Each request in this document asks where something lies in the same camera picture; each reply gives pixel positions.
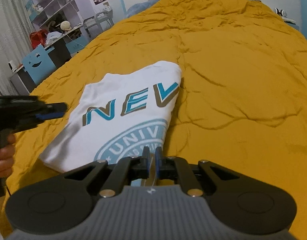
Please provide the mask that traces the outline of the person's left hand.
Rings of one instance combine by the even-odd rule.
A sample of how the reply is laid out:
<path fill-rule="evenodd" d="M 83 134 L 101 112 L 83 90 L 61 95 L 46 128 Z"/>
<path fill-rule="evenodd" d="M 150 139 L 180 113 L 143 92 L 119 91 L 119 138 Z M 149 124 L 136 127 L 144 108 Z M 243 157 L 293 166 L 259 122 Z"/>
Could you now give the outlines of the person's left hand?
<path fill-rule="evenodd" d="M 15 135 L 8 135 L 7 145 L 0 148 L 0 178 L 8 178 L 13 172 L 15 154 Z"/>

